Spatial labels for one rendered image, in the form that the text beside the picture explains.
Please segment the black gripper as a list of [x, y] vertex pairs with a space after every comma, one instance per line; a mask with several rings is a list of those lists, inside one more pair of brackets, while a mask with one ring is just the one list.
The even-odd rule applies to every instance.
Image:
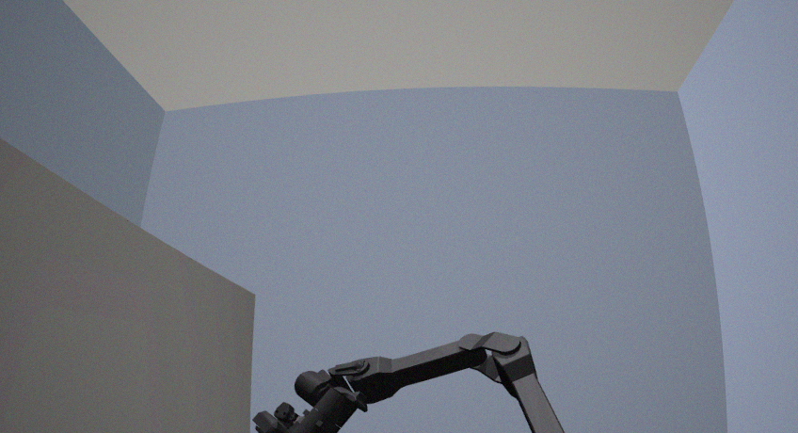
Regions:
[[295, 429], [287, 428], [267, 411], [259, 412], [252, 421], [259, 433], [338, 433], [340, 428], [326, 418], [317, 409], [305, 409], [306, 417]]

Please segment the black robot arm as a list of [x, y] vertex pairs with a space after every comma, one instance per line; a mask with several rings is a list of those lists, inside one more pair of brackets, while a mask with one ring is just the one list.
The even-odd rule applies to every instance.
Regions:
[[295, 392], [342, 428], [356, 409], [366, 412], [367, 404], [392, 397], [406, 385], [467, 368], [502, 384], [517, 398], [532, 433], [565, 433], [540, 386], [528, 341], [496, 331], [467, 334], [407, 357], [376, 356], [339, 364], [327, 370], [329, 375], [323, 369], [302, 372], [295, 379]]

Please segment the dark grey wall panel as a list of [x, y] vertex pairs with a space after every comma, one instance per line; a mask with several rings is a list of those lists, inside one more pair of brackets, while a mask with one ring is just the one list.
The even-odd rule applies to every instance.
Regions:
[[0, 433], [250, 433], [255, 301], [0, 138]]

